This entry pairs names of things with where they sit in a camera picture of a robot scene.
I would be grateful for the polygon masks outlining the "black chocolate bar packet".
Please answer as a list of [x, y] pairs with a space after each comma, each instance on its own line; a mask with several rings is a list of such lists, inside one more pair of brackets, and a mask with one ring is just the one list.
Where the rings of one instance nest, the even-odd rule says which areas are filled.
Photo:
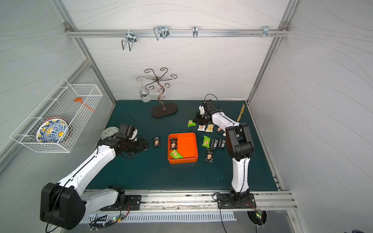
[[218, 139], [216, 139], [216, 138], [212, 138], [211, 140], [210, 140], [210, 148], [212, 149], [212, 150], [215, 150], [215, 149], [217, 149], [218, 148], [218, 145], [219, 145], [219, 140]]

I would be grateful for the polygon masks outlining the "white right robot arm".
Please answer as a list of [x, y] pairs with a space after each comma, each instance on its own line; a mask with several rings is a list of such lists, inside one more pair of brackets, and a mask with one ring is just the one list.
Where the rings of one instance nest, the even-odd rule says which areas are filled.
[[225, 132], [227, 151], [233, 162], [231, 195], [235, 198], [247, 195], [249, 193], [248, 169], [254, 152], [248, 124], [234, 121], [219, 109], [206, 109], [201, 105], [194, 121], [200, 125], [217, 125]]

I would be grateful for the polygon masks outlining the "green cookie packet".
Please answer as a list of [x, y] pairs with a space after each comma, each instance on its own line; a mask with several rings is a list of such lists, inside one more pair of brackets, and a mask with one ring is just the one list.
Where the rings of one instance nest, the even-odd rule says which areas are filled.
[[202, 146], [205, 148], [210, 148], [211, 138], [208, 136], [204, 136]]
[[189, 120], [187, 127], [189, 128], [189, 127], [194, 127], [194, 126], [196, 126], [196, 123], [193, 120]]
[[169, 154], [169, 156], [172, 159], [183, 159], [184, 158], [177, 150], [171, 151], [170, 154]]

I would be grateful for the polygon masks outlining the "yellow cookie packet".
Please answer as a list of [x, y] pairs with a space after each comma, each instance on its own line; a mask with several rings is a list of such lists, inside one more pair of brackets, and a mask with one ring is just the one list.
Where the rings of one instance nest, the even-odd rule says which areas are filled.
[[214, 125], [213, 124], [209, 124], [207, 127], [206, 127], [206, 132], [207, 133], [212, 133], [214, 131]]

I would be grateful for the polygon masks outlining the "white cookie packet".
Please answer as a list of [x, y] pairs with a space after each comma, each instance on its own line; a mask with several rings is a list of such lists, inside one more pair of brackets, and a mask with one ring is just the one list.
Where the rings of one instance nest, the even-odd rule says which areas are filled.
[[206, 126], [205, 125], [199, 125], [197, 130], [201, 131], [201, 132], [205, 132], [206, 131]]

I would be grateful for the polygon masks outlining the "black drycake packet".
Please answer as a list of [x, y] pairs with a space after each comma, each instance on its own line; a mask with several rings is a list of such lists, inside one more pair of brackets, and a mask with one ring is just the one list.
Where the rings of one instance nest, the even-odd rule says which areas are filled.
[[154, 137], [153, 138], [153, 147], [158, 148], [160, 146], [161, 146], [160, 137], [159, 136]]

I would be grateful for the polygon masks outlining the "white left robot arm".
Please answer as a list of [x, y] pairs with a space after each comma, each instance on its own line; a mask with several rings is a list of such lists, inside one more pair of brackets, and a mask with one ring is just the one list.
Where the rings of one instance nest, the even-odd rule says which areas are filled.
[[106, 223], [98, 218], [89, 223], [91, 229], [101, 229], [117, 223], [130, 211], [140, 209], [140, 195], [126, 196], [125, 189], [111, 186], [85, 195], [84, 191], [96, 175], [122, 152], [133, 155], [147, 150], [149, 143], [143, 139], [107, 137], [98, 143], [96, 150], [73, 172], [57, 183], [48, 183], [41, 190], [40, 220], [66, 230], [75, 228], [81, 220], [97, 211], [118, 209], [120, 213]]

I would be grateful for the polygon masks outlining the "black cookie packet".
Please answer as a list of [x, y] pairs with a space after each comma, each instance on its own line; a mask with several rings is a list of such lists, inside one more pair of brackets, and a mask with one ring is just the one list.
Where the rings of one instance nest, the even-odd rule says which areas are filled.
[[205, 161], [208, 163], [213, 163], [213, 150], [211, 149], [206, 149], [206, 157]]
[[218, 127], [217, 130], [216, 130], [216, 133], [218, 133], [220, 135], [223, 135], [224, 134], [224, 130], [221, 127]]

